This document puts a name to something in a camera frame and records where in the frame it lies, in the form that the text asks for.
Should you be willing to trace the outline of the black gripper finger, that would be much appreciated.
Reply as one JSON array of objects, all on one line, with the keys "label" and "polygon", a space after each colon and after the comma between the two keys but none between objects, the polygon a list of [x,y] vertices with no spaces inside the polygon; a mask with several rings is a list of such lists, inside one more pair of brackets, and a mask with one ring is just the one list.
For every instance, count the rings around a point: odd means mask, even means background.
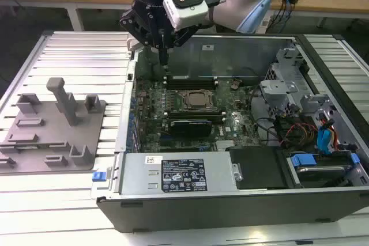
[{"label": "black gripper finger", "polygon": [[165,30],[163,35],[163,64],[168,64],[168,51],[174,47],[180,47],[199,30],[199,25],[187,27],[179,31]]},{"label": "black gripper finger", "polygon": [[144,9],[142,12],[139,14],[138,10],[130,9],[121,16],[119,23],[144,46],[156,49],[159,62],[163,64],[163,38],[159,32],[155,9]]}]

